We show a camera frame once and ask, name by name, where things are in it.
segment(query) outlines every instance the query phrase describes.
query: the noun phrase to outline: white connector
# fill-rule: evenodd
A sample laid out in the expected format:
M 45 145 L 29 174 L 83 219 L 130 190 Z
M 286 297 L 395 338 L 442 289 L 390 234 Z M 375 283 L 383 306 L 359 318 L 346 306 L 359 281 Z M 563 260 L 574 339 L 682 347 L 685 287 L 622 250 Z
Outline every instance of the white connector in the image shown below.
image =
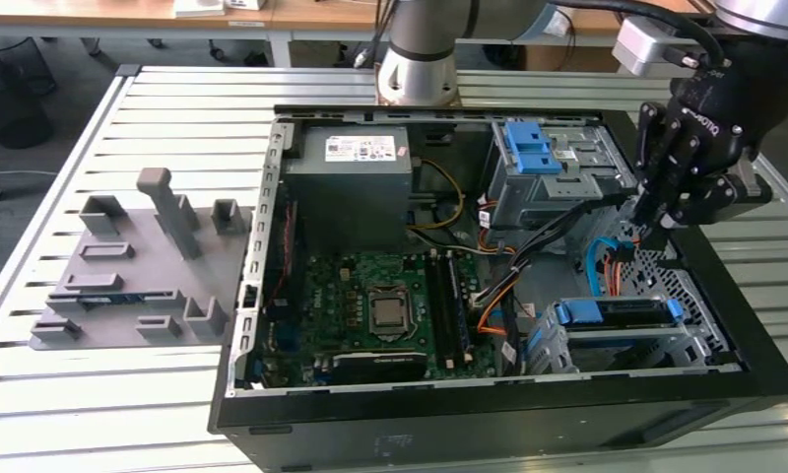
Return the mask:
M 354 69 L 362 69 L 366 65 L 366 61 L 368 60 L 368 49 L 363 49 L 359 54 L 356 54 L 356 59 L 354 60 Z

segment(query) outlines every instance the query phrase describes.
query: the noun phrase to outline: yellow wire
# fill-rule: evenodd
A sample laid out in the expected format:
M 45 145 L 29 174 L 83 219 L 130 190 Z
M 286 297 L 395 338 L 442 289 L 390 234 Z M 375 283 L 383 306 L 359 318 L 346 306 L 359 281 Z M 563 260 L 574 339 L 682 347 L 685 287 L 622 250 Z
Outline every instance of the yellow wire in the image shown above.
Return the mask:
M 439 222 L 438 224 L 410 225 L 407 226 L 407 228 L 412 230 L 443 229 L 444 227 L 452 225 L 456 222 L 456 220 L 459 220 L 459 217 L 462 217 L 462 212 L 464 212 L 464 192 L 462 192 L 462 187 L 459 187 L 459 182 L 456 182 L 456 179 L 454 179 L 452 175 L 450 175 L 450 173 L 439 166 L 438 163 L 435 163 L 432 160 L 422 161 L 438 169 L 438 171 L 444 175 L 444 177 L 447 177 L 447 180 L 450 180 L 452 186 L 456 188 L 456 193 L 459 194 L 459 208 L 456 209 L 456 213 L 454 214 L 454 216 L 444 222 Z

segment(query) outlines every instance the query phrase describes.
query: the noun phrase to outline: aluminum table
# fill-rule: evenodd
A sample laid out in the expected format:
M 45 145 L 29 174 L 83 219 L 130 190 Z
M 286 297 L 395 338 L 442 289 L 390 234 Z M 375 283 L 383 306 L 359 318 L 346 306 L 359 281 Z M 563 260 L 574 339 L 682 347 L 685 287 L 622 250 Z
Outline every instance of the aluminum table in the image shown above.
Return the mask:
M 610 108 L 665 101 L 667 81 L 598 74 L 464 72 L 464 105 Z M 194 206 L 255 205 L 276 103 L 368 104 L 351 70 L 144 67 L 119 76 L 0 275 L 0 471 L 250 472 L 207 432 L 219 346 L 35 352 L 29 330 L 84 225 L 88 195 L 150 207 L 144 167 L 175 171 Z M 705 229 L 788 360 L 788 185 L 777 201 Z M 651 450 L 450 465 L 444 471 L 788 471 L 788 403 Z

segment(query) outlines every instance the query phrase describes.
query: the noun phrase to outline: gray carpet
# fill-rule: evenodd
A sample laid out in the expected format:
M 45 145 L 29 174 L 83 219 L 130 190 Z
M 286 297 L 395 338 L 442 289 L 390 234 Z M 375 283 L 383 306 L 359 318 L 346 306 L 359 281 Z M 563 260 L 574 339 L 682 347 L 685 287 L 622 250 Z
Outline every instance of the gray carpet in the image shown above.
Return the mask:
M 55 136 L 43 145 L 21 151 L 0 147 L 0 170 L 37 169 L 58 171 L 72 150 L 76 139 L 98 102 L 106 93 L 119 64 L 180 66 L 218 66 L 210 56 L 204 40 L 167 40 L 166 47 L 155 49 L 144 40 L 104 39 L 104 54 L 91 58 L 78 39 L 56 42 L 39 41 L 59 90 L 44 98 L 44 106 L 55 126 Z M 262 50 L 259 41 L 218 41 L 230 65 L 242 65 L 251 50 Z M 296 66 L 324 67 L 335 62 L 335 44 L 294 44 Z M 476 45 L 463 45 L 456 51 L 462 69 L 495 69 Z M 766 154 L 788 176 L 788 122 L 774 131 L 765 146 Z M 44 198 L 51 177 L 37 174 L 0 175 L 4 197 L 0 200 L 0 270 L 29 219 Z

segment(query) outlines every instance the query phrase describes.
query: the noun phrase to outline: label sticker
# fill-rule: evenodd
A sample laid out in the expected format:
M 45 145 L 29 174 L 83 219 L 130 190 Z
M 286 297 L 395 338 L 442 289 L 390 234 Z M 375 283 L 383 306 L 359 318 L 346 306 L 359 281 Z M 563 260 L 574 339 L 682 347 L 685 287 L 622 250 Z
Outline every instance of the label sticker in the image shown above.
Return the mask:
M 555 150 L 554 155 L 557 160 L 578 161 L 574 150 Z
M 509 342 L 502 344 L 502 356 L 510 363 L 517 363 L 517 349 Z
M 396 161 L 394 136 L 331 136 L 324 160 L 330 163 Z
M 485 210 L 479 211 L 479 226 L 485 229 L 490 229 L 490 212 Z
M 246 28 L 264 28 L 263 22 L 227 22 L 230 27 L 246 27 Z

